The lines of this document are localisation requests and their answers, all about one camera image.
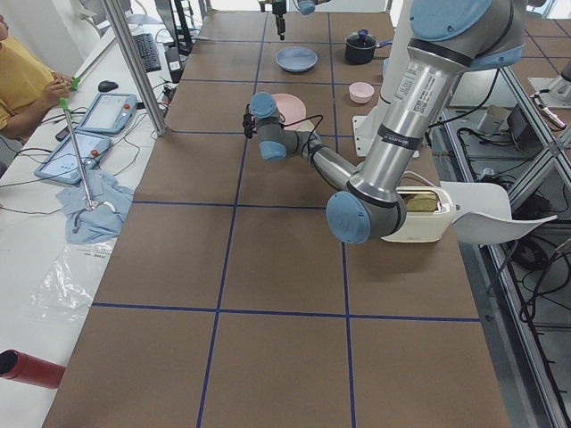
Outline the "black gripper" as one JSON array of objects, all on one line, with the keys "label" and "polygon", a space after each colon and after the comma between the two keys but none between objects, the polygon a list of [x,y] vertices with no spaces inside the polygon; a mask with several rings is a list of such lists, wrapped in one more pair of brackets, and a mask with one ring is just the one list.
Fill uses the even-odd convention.
[{"label": "black gripper", "polygon": [[285,39],[286,21],[284,15],[286,14],[286,0],[261,0],[261,11],[266,11],[266,6],[271,8],[271,11],[276,15],[277,35],[281,41]]},{"label": "black gripper", "polygon": [[242,126],[244,130],[244,136],[246,138],[253,138],[253,135],[256,133],[256,119],[251,112],[249,103],[244,107]]}]

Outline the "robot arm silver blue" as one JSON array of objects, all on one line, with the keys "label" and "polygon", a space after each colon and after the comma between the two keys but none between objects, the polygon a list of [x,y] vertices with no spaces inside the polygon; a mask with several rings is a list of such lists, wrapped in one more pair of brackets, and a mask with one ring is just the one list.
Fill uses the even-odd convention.
[{"label": "robot arm silver blue", "polygon": [[407,216],[397,186],[454,81],[467,71],[499,69],[521,58],[526,7],[525,1],[404,5],[397,31],[410,35],[404,47],[393,45],[385,75],[395,79],[395,92],[360,167],[313,132],[286,129],[267,92],[255,94],[246,105],[244,134],[258,140],[264,160],[300,155],[336,189],[326,217],[338,240],[365,243],[392,235]]},{"label": "robot arm silver blue", "polygon": [[[328,3],[329,0],[302,0],[295,1],[296,8],[301,15],[309,15],[315,12],[315,9],[320,4]],[[286,20],[287,14],[286,1],[283,0],[258,0],[257,1],[261,12],[266,12],[266,6],[269,5],[271,13],[275,18],[277,36],[281,41],[285,40],[286,35]]]}]

